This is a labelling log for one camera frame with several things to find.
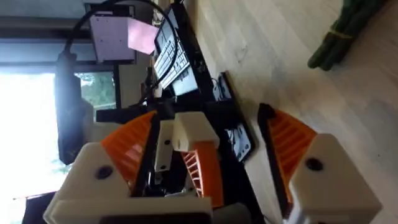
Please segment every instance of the window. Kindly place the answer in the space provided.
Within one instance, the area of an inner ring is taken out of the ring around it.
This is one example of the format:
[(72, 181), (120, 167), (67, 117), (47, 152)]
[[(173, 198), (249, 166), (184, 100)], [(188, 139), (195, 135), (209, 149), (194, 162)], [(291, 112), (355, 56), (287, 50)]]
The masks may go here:
[[(69, 30), (45, 25), (0, 29), (0, 223), (21, 223), (26, 197), (58, 190), (71, 168), (58, 158), (53, 94), (55, 61)], [(90, 32), (81, 34), (72, 52), (82, 97), (96, 110), (120, 107), (118, 66), (98, 65)]]
[(81, 96), (95, 110), (115, 109), (116, 92), (112, 72), (76, 73), (81, 79)]
[[(96, 110), (116, 108), (113, 72), (76, 73)], [(0, 223), (20, 223), (25, 197), (60, 188), (71, 166), (58, 159), (53, 73), (0, 74)]]

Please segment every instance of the wooden table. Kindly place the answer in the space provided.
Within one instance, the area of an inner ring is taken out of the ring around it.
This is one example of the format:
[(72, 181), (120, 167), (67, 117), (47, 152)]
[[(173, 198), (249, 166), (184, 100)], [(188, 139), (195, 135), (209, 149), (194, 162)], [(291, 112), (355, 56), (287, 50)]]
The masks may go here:
[(264, 215), (281, 216), (256, 123), (269, 103), (334, 134), (384, 208), (373, 223), (398, 223), (398, 2), (368, 25), (332, 72), (307, 60), (342, 1), (185, 0), (211, 74), (229, 71), (258, 149), (246, 163)]

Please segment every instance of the black wire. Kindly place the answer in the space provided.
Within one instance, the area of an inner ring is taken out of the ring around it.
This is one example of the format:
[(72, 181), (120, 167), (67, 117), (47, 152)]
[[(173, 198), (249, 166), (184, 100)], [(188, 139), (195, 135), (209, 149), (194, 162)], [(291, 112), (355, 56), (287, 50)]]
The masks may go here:
[[(102, 2), (100, 4), (100, 6), (105, 6), (105, 7), (112, 6), (116, 3), (123, 2), (123, 1), (138, 1), (138, 2), (143, 2), (143, 3), (146, 3), (150, 6), (152, 6), (154, 9), (158, 10), (163, 15), (164, 19), (166, 20), (166, 22), (169, 24), (170, 27), (174, 27), (171, 20), (169, 19), (168, 15), (166, 15), (166, 13), (162, 10), (162, 8), (160, 8), (158, 5), (156, 5), (152, 1), (148, 1), (148, 0), (106, 0), (106, 1)], [(67, 43), (65, 44), (65, 48), (63, 49), (64, 52), (70, 53), (70, 48), (72, 46), (72, 43), (73, 43), (73, 40), (75, 39), (76, 34), (81, 29), (83, 24), (86, 21), (88, 21), (88, 19), (98, 11), (103, 11), (103, 8), (101, 9), (101, 7), (98, 7), (96, 9), (91, 9), (90, 11), (86, 12), (86, 14), (82, 18), (80, 18), (80, 20), (76, 23), (76, 25), (72, 29), (72, 33), (70, 34), (70, 36), (67, 40)], [(173, 30), (172, 33), (173, 33), (175, 48), (174, 48), (174, 54), (173, 54), (171, 63), (169, 65), (169, 67), (166, 69), (166, 71), (164, 72), (165, 75), (161, 76), (154, 84), (152, 84), (149, 87), (147, 92), (141, 96), (141, 99), (138, 101), (138, 104), (143, 103), (145, 101), (145, 99), (147, 98), (147, 96), (149, 96), (150, 93), (154, 90), (154, 88), (157, 87), (159, 85), (159, 83), (166, 77), (166, 74), (168, 74), (169, 71), (172, 69), (174, 62), (177, 59), (177, 52), (178, 52), (177, 33), (176, 33), (175, 29), (172, 29), (172, 30)]]

